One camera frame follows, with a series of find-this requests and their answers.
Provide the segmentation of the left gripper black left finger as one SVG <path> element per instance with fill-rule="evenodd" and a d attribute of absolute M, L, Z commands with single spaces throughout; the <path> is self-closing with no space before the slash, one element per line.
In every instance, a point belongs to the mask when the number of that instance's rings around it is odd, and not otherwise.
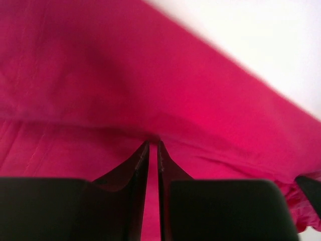
<path fill-rule="evenodd" d="M 144 142 L 90 182 L 1 178 L 1 240 L 140 240 L 149 164 Z"/>

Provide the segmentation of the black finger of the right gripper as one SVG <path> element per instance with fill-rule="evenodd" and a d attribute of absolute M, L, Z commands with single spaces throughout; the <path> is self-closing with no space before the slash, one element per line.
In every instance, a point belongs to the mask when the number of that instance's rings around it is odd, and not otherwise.
<path fill-rule="evenodd" d="M 298 176 L 295 179 L 297 185 L 307 197 L 316 213 L 320 213 L 321 185 L 320 181 L 305 176 Z"/>

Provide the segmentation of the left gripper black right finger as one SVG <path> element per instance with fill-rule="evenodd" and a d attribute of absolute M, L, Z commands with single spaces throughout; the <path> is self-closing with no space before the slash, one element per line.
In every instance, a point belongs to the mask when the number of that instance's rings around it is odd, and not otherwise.
<path fill-rule="evenodd" d="M 298 240 L 285 199 L 271 181 L 198 180 L 157 147 L 162 240 Z"/>

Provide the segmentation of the pink t shirt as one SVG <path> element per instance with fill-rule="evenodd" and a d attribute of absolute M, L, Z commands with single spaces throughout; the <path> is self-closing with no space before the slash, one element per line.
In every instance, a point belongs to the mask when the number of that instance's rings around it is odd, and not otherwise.
<path fill-rule="evenodd" d="M 320 218 L 320 1 L 1 1 L 1 175 L 95 179 L 149 140 L 196 179 L 264 178 Z"/>

